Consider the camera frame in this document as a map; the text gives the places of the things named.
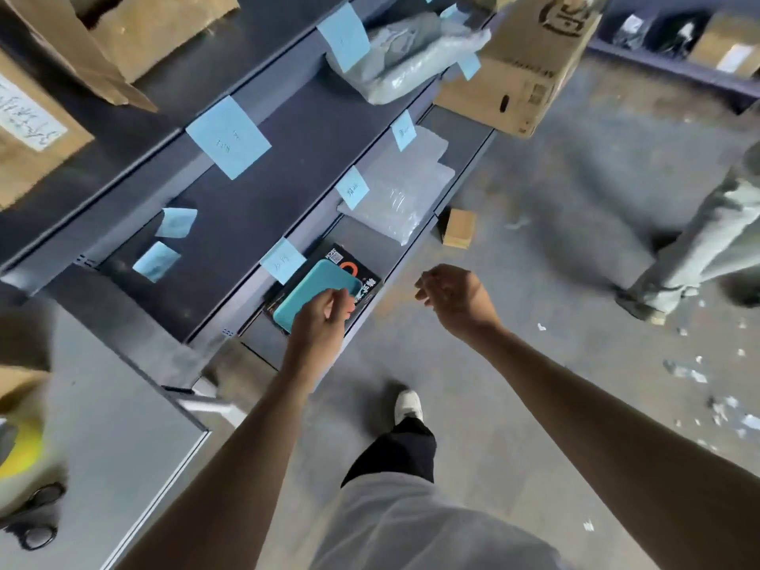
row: qr code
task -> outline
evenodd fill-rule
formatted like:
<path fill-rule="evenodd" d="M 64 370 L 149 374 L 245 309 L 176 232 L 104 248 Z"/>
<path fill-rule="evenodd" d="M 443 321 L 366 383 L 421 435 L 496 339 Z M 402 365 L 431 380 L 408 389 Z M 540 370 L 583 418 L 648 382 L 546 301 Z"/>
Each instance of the qr code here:
<path fill-rule="evenodd" d="M 533 93 L 530 95 L 528 102 L 533 105 L 541 105 L 541 103 L 543 102 L 544 96 L 546 96 L 547 91 L 548 91 L 548 88 L 545 85 L 541 85 L 541 84 L 534 85 Z"/>
<path fill-rule="evenodd" d="M 340 261 L 343 260 L 343 255 L 335 250 L 330 250 L 328 258 L 333 264 L 340 264 Z"/>

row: person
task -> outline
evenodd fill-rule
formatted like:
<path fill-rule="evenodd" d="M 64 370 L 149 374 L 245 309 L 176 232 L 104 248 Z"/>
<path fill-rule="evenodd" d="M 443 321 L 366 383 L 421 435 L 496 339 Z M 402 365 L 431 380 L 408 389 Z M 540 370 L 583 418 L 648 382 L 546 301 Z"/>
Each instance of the person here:
<path fill-rule="evenodd" d="M 417 299 L 442 326 L 515 390 L 662 570 L 757 563 L 760 480 L 533 350 L 501 323 L 472 272 L 441 264 L 416 287 Z M 255 567 L 301 413 L 340 352 L 352 308 L 344 290 L 326 290 L 304 306 L 261 401 L 119 570 Z M 393 431 L 349 469 L 311 568 L 561 567 L 557 553 L 536 537 L 445 498 L 434 484 L 435 437 L 418 396 L 399 396 L 395 419 Z"/>
<path fill-rule="evenodd" d="M 731 272 L 760 264 L 760 142 L 755 143 L 702 201 L 676 240 L 617 303 L 632 316 L 664 325 L 684 296 Z"/>

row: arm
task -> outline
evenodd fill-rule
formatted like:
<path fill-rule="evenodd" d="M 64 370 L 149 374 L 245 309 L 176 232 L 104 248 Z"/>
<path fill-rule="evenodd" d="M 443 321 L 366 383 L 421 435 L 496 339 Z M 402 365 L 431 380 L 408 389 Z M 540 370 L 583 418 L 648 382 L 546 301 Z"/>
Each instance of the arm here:
<path fill-rule="evenodd" d="M 417 282 L 451 334 L 485 357 L 662 570 L 760 559 L 760 479 L 538 353 L 499 321 L 480 280 L 442 264 Z"/>
<path fill-rule="evenodd" d="M 282 371 L 187 490 L 119 564 L 119 570 L 252 570 L 316 381 L 340 352 L 353 310 L 326 290 L 296 316 Z"/>

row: black pants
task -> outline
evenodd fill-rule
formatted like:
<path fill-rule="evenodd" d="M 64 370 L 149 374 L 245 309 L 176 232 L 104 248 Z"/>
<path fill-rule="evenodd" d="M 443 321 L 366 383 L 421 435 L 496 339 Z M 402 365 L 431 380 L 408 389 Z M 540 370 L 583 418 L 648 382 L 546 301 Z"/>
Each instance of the black pants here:
<path fill-rule="evenodd" d="M 383 434 L 356 459 L 340 487 L 364 474 L 402 472 L 433 481 L 432 462 L 438 445 L 427 426 L 408 416 Z"/>

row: hand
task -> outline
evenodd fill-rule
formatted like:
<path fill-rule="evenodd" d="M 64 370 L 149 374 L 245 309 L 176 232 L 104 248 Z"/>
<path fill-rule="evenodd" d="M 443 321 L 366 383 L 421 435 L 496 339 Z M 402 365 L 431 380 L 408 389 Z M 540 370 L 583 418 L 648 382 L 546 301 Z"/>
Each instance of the hand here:
<path fill-rule="evenodd" d="M 483 328 L 500 327 L 499 315 L 478 277 L 463 268 L 439 264 L 414 284 L 416 299 L 435 310 L 441 325 L 464 342 Z"/>
<path fill-rule="evenodd" d="M 326 289 L 307 302 L 293 321 L 280 374 L 314 384 L 337 358 L 353 309 L 346 289 Z"/>

